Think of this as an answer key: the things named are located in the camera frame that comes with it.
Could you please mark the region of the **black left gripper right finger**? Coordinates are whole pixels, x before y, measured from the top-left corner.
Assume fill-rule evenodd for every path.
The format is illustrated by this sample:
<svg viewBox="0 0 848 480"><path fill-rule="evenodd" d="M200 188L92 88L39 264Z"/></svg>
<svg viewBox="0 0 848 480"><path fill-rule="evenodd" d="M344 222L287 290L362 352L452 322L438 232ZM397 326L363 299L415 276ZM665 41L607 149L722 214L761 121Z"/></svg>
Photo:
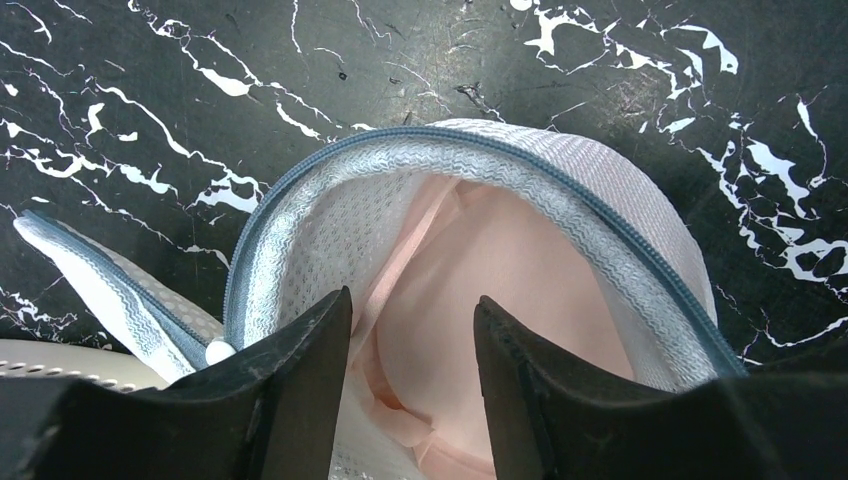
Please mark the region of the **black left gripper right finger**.
<svg viewBox="0 0 848 480"><path fill-rule="evenodd" d="M489 297L474 341L500 479L843 479L847 344L670 393L556 346Z"/></svg>

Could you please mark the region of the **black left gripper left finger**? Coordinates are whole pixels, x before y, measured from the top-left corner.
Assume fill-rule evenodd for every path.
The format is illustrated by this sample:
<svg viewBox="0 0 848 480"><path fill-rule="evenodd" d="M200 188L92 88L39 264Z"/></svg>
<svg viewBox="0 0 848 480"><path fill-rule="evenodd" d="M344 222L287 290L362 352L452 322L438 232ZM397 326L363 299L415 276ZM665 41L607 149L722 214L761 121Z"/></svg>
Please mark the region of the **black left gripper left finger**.
<svg viewBox="0 0 848 480"><path fill-rule="evenodd" d="M327 294L291 324L163 390L82 379L1 383L5 479L324 479L352 300Z"/></svg>

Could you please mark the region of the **white mesh bag blue zipper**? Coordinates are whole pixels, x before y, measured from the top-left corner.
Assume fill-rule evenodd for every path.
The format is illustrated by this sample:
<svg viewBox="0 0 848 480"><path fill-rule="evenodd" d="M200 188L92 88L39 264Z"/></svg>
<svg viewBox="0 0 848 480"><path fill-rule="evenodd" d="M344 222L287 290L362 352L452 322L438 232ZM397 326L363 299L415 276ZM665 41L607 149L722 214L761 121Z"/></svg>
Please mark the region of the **white mesh bag blue zipper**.
<svg viewBox="0 0 848 480"><path fill-rule="evenodd" d="M169 382L349 288L331 479L494 477L473 354L482 296L641 385L680 392L744 373L674 207L631 161L579 135L453 119L315 152L248 219L221 325L67 225L27 212L14 227Z"/></svg>

